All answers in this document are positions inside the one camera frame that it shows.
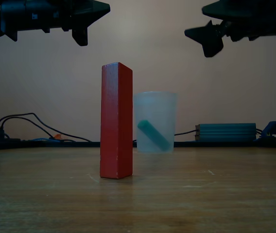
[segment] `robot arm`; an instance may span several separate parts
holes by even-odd
[[[205,27],[185,31],[187,37],[203,46],[205,57],[213,57],[223,49],[225,35],[233,42],[276,35],[276,0],[220,0],[203,7],[203,14],[223,20],[220,25],[210,21]]]
[[[17,41],[18,31],[62,28],[86,46],[87,28],[109,12],[109,4],[95,0],[0,0],[0,36]]]

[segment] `green marker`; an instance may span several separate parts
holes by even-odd
[[[138,129],[140,129],[162,151],[170,149],[169,142],[149,121],[142,120],[139,122]]]

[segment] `red wooden block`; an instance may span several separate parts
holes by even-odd
[[[133,71],[122,63],[103,66],[100,176],[133,174]]]

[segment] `translucent plastic cup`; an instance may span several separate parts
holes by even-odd
[[[134,95],[137,148],[146,153],[173,151],[177,94],[143,92]]]

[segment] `wood grain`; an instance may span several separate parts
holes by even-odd
[[[99,176],[99,149],[0,150],[0,233],[276,233],[276,149],[134,151]]]

